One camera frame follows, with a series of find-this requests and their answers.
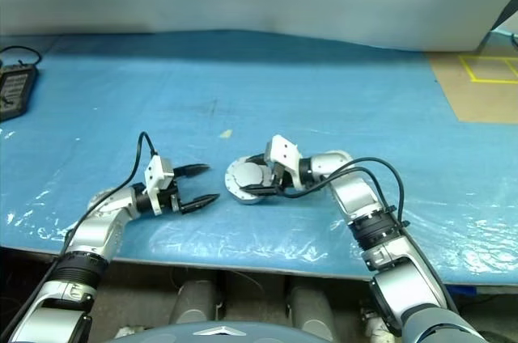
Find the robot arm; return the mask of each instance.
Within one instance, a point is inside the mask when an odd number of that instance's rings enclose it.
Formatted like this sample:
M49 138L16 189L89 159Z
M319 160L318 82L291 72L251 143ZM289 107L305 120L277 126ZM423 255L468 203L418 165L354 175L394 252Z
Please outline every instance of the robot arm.
M322 180L333 178L326 184L363 250L366 266L375 272L370 287L389 330L412 343L484 341L457 313L448 310L448 293L404 224L393 217L394 208L378 199L359 172L337 174L354 168L353 164L347 165L351 161L343 151L303 158L296 145L276 135L264 155L231 165L226 175L227 188L238 200L249 204L269 195L298 197L304 193L287 194L285 188L308 191L318 188ZM247 176L253 173L250 163L263 175L272 176L247 184L252 181ZM238 193L234 193L235 184L239 186Z
M86 343L91 327L88 312L104 271L121 246L125 225L150 212L186 214L210 204L219 195L205 195L182 203L176 178L195 176L208 169L194 164L172 168L167 159L152 155L145 184L134 184L91 199L93 208L72 233L62 257L38 291L10 341Z

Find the cardboard surface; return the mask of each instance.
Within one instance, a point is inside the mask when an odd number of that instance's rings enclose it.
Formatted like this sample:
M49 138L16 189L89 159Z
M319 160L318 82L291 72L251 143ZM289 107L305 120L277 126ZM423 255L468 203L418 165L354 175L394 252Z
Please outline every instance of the cardboard surface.
M491 35L473 53L428 53L431 67L460 121L518 124L518 52Z

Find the blue surface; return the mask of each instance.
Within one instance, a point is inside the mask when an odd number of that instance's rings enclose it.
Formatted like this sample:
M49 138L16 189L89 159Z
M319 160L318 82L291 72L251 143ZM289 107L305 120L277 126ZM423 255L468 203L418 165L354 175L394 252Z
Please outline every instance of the blue surface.
M518 282L518 126L459 122L421 53L250 32L2 42L45 51L30 111L0 125L2 246L57 252L90 197L126 178L144 129L175 165L212 166L180 182L185 200L222 196L130 223L120 257L368 276L328 191L255 206L226 194L228 164L281 133L304 155L393 163L410 231L447 282Z

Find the floor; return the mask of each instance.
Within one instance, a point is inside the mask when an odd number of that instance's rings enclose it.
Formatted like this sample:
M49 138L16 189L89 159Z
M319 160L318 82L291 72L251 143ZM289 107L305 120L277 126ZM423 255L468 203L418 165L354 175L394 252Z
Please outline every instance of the floor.
M27 288L36 284L45 271L47 259L2 250L2 327L16 312L17 304L28 296ZM237 271L206 271L157 265L133 265L115 262L101 283L92 309L90 343L112 339L121 327L145 328L167 325L183 282L211 274L220 288L224 308L222 320L254 320L291 325L287 316L287 287L301 278L280 274ZM335 327L341 343L363 343L364 326L359 303L368 298L364 282L307 279L321 288L333 309ZM518 341L518 296L484 294L476 298L456 298L461 314L477 330L484 331L490 343ZM498 333L508 340L503 340Z

